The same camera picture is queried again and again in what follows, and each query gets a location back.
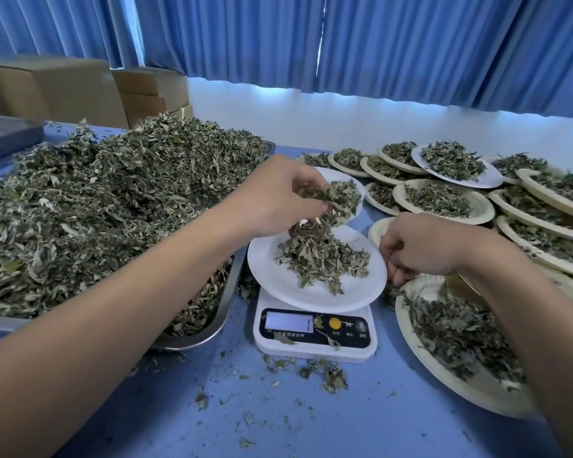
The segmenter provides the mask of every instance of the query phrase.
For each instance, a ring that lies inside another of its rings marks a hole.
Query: gray tray
[[[264,143],[267,146],[267,152],[270,155],[273,154],[275,152],[276,145],[268,141],[264,141]],[[169,350],[172,352],[192,349],[193,347],[197,347],[204,342],[209,341],[223,329],[225,322],[227,322],[227,317],[229,316],[231,302],[236,294],[237,283],[240,279],[240,273],[242,272],[244,261],[246,260],[247,250],[248,245],[237,250],[236,254],[233,255],[233,262],[231,263],[227,283],[225,284],[225,289],[223,289],[223,294],[221,295],[221,301],[219,302],[216,315],[210,324],[200,332],[191,336],[177,337],[161,334],[161,336],[153,342],[153,345],[151,346],[152,349]],[[30,321],[32,320],[0,316],[0,332],[11,333]]]
[[[40,143],[44,136],[42,122],[0,115],[0,159]]]

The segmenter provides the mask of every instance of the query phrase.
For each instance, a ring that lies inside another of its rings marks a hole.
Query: person's right arm
[[[417,272],[468,278],[497,316],[535,401],[573,456],[573,300],[511,242],[479,226],[401,214],[380,250],[393,284]]]

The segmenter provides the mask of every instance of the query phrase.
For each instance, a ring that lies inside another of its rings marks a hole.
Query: blue table
[[[71,131],[47,127],[47,140]],[[277,147],[293,157],[308,151]],[[1,161],[0,176],[6,171],[8,161]],[[349,225],[367,235],[384,216],[366,203]],[[487,412],[444,387],[409,350],[395,313],[371,307],[379,350],[363,364],[342,364],[350,388],[330,395],[316,375],[306,380],[294,371],[267,371],[253,342],[254,306],[236,298],[225,328],[187,352],[190,360],[145,355],[138,373],[123,380],[57,456],[561,456],[546,425]],[[200,386],[209,398],[203,411],[194,403]],[[242,438],[255,445],[241,447]]]

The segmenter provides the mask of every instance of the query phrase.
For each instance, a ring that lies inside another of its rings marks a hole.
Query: blue curtain
[[[138,65],[120,0],[0,0],[0,57],[14,54]]]
[[[325,0],[136,0],[145,64],[314,91]]]
[[[573,0],[528,0],[478,106],[573,117]]]
[[[471,107],[522,0],[327,0],[316,91]]]

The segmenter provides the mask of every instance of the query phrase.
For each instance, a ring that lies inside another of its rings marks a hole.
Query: forearm
[[[230,217],[229,206],[215,207],[0,341],[1,455],[51,455],[82,426],[214,270],[251,239]],[[47,439],[39,444],[39,437]]]
[[[499,319],[536,403],[573,454],[573,301],[503,238],[472,253],[460,271]]]

